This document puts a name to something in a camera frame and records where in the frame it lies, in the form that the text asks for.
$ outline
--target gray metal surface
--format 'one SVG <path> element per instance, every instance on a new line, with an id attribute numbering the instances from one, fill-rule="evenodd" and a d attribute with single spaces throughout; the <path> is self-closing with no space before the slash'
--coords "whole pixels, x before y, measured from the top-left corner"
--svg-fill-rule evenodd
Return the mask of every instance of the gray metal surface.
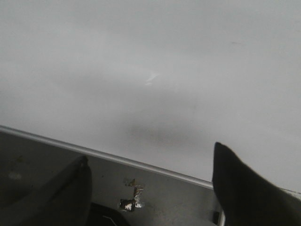
<path id="1" fill-rule="evenodd" d="M 0 207 L 40 187 L 80 155 L 77 146 L 61 148 L 58 147 L 61 143 L 54 140 L 49 140 L 52 144 L 49 145 L 41 139 L 25 138 L 26 133 L 19 132 L 18 136 L 12 133 L 13 130 L 7 133 L 3 128 L 0 132 L 0 180 L 3 185 Z M 119 159 L 92 155 L 88 159 L 93 173 L 93 202 L 118 210 L 120 199 L 133 197 L 134 190 L 125 186 L 125 181 L 135 179 L 143 184 L 141 199 L 145 206 L 134 212 L 122 213 L 132 226 L 212 226 L 213 212 L 220 211 L 210 186 L 205 188 L 197 183 L 198 180 L 193 181 L 190 177 L 185 180 L 184 175 L 180 177 L 178 174 L 174 177 L 172 172 L 164 173 L 163 169 L 150 171 L 151 166 L 143 169 L 143 164 L 131 165 L 130 160 L 119 162 Z"/>

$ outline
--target black object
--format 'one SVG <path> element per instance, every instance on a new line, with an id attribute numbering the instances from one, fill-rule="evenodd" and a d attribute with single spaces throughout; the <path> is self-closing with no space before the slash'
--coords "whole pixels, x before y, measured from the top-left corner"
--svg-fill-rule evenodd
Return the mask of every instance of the black object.
<path id="1" fill-rule="evenodd" d="M 92 203 L 86 226 L 130 225 L 118 211 Z"/>
<path id="2" fill-rule="evenodd" d="M 214 192 L 230 226 L 301 226 L 301 201 L 246 166 L 228 147 L 214 147 Z"/>
<path id="3" fill-rule="evenodd" d="M 40 189 L 2 209 L 0 225 L 84 226 L 91 193 L 87 158 L 77 158 Z"/>

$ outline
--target white surface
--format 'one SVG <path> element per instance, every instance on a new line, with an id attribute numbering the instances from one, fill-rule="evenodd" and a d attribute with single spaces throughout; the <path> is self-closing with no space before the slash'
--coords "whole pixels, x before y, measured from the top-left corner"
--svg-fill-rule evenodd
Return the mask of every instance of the white surface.
<path id="1" fill-rule="evenodd" d="M 0 124 L 301 191 L 301 1 L 1 1 Z"/>

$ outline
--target white wall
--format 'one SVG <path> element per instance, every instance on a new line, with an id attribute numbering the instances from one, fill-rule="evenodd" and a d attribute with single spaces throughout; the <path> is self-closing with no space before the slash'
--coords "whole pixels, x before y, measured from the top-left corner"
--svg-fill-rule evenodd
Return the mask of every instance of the white wall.
<path id="1" fill-rule="evenodd" d="M 301 1 L 1 1 L 0 124 L 301 191 Z"/>

